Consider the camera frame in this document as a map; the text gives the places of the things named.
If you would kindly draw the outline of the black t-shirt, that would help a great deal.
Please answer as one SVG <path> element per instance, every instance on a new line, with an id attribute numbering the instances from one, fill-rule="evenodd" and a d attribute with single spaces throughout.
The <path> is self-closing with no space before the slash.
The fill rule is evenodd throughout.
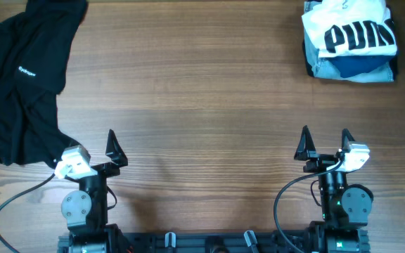
<path id="1" fill-rule="evenodd" d="M 77 144 L 59 129 L 56 97 L 87 7 L 85 0 L 28 1 L 0 22 L 0 164 L 55 168 Z"/>

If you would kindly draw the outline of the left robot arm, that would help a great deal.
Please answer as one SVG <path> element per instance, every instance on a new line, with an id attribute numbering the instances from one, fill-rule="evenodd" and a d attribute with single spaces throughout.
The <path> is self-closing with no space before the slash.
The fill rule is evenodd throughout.
<path id="1" fill-rule="evenodd" d="M 58 239 L 58 252 L 111 253 L 133 252 L 134 249 L 117 224 L 108 223 L 107 196 L 113 191 L 107 179 L 120 175 L 128 159 L 119 145 L 115 132 L 108 132 L 105 155 L 109 162 L 91 166 L 90 154 L 82 145 L 66 148 L 57 164 L 55 175 L 79 184 L 79 189 L 68 193 L 61 212 L 67 222 L 68 236 Z"/>

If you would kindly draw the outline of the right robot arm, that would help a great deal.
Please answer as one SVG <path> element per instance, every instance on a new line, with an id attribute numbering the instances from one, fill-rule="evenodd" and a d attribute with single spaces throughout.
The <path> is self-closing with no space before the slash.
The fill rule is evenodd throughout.
<path id="1" fill-rule="evenodd" d="M 368 215 L 374 196 L 367 187 L 348 184 L 347 175 L 362 168 L 370 157 L 365 143 L 342 130 L 341 149 L 334 155 L 316 151 L 309 128 L 304 126 L 294 159 L 305 161 L 305 173 L 318 177 L 323 220 L 312 221 L 304 232 L 304 252 L 370 252 Z"/>

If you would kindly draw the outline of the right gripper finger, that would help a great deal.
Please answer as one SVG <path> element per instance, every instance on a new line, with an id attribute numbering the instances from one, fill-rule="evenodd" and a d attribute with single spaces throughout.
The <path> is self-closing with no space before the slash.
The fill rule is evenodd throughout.
<path id="1" fill-rule="evenodd" d="M 309 127 L 305 125 L 302 128 L 300 142 L 295 151 L 295 160 L 310 160 L 316 157 L 316 148 L 311 137 Z"/>
<path id="2" fill-rule="evenodd" d="M 343 129 L 342 130 L 342 137 L 341 137 L 341 148 L 343 151 L 350 151 L 351 145 L 355 144 L 355 139 L 351 135 L 350 131 L 348 129 Z"/>

